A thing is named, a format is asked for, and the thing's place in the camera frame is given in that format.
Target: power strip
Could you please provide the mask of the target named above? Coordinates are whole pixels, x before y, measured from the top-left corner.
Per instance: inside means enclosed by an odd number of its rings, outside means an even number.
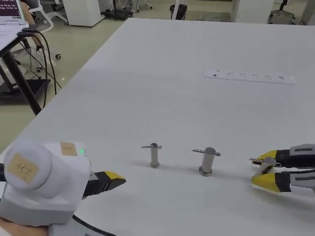
[[[233,72],[222,70],[205,70],[203,76],[206,78],[223,79],[223,80],[242,80],[261,83],[295,85],[296,81],[293,76],[274,75],[274,74],[252,74],[246,72]]]

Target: black base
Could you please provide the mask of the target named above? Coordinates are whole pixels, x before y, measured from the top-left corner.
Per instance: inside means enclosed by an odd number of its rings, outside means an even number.
[[[129,17],[133,16],[133,12],[132,11],[124,11],[124,10],[116,10],[116,14],[115,11],[103,11],[101,12],[102,15],[104,15],[106,18],[112,18],[115,20],[122,20],[125,21],[127,20]]]
[[[34,79],[26,80],[26,82],[30,86],[35,98],[38,98],[40,94],[45,90],[46,85],[50,83],[50,80],[46,81],[43,79]],[[6,83],[0,86],[0,102],[27,104],[27,101],[18,86],[16,84],[13,84],[13,88],[13,91],[10,91]]]

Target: metal pin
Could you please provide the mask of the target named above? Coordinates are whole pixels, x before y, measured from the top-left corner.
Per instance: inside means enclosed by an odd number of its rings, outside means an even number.
[[[221,153],[216,152],[212,147],[207,147],[204,151],[193,149],[192,151],[203,153],[202,164],[199,167],[199,173],[202,176],[209,176],[212,174],[212,164],[215,156],[221,156]]]
[[[150,146],[142,146],[141,148],[150,148],[151,149],[151,167],[157,168],[159,166],[158,162],[158,149],[162,149],[162,146],[157,145],[156,143],[151,143]]]
[[[267,174],[272,168],[276,165],[276,160],[272,157],[265,157],[265,159],[261,162],[261,166],[257,169],[256,174],[254,176],[260,176]]]
[[[253,163],[253,164],[256,164],[256,165],[261,165],[262,163],[264,163],[265,161],[263,159],[255,159],[255,158],[251,158],[250,161]],[[281,163],[277,162],[275,164],[275,167],[282,167]]]

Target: chair wheel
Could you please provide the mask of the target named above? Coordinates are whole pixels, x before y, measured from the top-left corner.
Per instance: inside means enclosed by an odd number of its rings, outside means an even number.
[[[40,72],[42,72],[43,71],[43,67],[36,67],[36,72],[37,73],[40,73]]]

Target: white table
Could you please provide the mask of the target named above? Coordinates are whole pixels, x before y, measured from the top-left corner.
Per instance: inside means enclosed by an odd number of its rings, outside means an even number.
[[[248,160],[315,141],[315,28],[129,19],[24,130],[86,143],[94,171],[126,177],[77,214],[118,236],[313,236],[315,200],[251,186]],[[218,68],[292,75],[275,85]],[[160,167],[149,167],[157,142]],[[198,172],[214,147],[213,174]]]

